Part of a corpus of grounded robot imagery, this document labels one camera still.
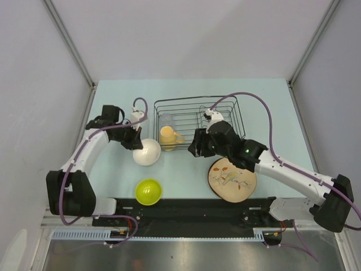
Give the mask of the yellow-green bowl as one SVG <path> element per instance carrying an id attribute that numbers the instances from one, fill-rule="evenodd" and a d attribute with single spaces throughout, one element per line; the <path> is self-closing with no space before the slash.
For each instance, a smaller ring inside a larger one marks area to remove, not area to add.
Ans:
<path id="1" fill-rule="evenodd" d="M 162 197 L 161 184 L 152 178 L 140 181 L 135 188 L 135 198 L 144 206 L 156 204 Z"/>

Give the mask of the yellow mug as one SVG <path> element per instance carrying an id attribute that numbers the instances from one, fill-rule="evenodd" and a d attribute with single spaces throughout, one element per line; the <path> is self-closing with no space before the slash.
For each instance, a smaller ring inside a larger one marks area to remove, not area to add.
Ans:
<path id="1" fill-rule="evenodd" d="M 173 151 L 177 144 L 184 143 L 185 137 L 178 134 L 171 126 L 160 129 L 159 143 L 164 151 Z"/>

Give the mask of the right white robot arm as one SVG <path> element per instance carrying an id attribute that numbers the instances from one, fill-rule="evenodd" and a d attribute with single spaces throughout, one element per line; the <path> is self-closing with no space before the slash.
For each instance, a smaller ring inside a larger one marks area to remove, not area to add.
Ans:
<path id="1" fill-rule="evenodd" d="M 309 172 L 282 161 L 265 145 L 242 139 L 226 121 L 195 130 L 188 151 L 196 158 L 219 155 L 235 167 L 271 177 L 306 196 L 312 206 L 307 209 L 321 227 L 339 233 L 354 203 L 349 178 L 336 178 Z"/>

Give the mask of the white bowl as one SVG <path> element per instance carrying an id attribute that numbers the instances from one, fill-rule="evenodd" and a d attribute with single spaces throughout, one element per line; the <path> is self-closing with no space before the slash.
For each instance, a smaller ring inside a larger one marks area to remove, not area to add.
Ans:
<path id="1" fill-rule="evenodd" d="M 161 146 L 154 139 L 141 140 L 143 148 L 133 151 L 133 160 L 141 166 L 150 166 L 158 161 L 161 155 Z"/>

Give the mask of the black wire dish rack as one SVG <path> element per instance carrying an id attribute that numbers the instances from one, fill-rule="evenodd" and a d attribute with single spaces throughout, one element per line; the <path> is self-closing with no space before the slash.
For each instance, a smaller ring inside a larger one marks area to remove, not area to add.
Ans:
<path id="1" fill-rule="evenodd" d="M 219 95 L 214 95 L 155 101 L 153 105 L 153 138 L 159 141 L 159 116 L 163 113 L 169 113 L 174 119 L 173 129 L 185 137 L 185 142 L 177 144 L 175 149 L 188 149 L 194 138 L 195 129 L 207 127 L 208 122 L 203 116 L 205 110 L 220 98 Z M 222 114 L 224 121 L 228 122 L 241 138 L 245 138 L 244 123 L 235 96 L 221 101 L 214 110 Z"/>

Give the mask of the clear plastic cup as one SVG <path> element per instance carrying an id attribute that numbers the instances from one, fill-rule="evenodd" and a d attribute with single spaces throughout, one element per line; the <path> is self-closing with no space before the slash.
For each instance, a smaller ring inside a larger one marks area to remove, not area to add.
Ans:
<path id="1" fill-rule="evenodd" d="M 163 113 L 159 116 L 159 130 L 165 126 L 169 126 L 172 129 L 174 128 L 174 119 L 169 113 Z"/>

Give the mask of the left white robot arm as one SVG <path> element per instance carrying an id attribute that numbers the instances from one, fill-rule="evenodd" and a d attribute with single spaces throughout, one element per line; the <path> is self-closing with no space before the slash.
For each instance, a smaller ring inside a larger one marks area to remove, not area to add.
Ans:
<path id="1" fill-rule="evenodd" d="M 101 115 L 90 120 L 85 134 L 71 158 L 58 171 L 46 176 L 50 212 L 53 215 L 91 217 L 105 215 L 114 226 L 124 221 L 125 213 L 117 207 L 115 198 L 100 198 L 89 181 L 91 170 L 105 146 L 111 141 L 127 150 L 141 150 L 141 122 L 145 112 L 132 108 L 128 121 L 124 111 L 113 105 L 104 105 Z"/>

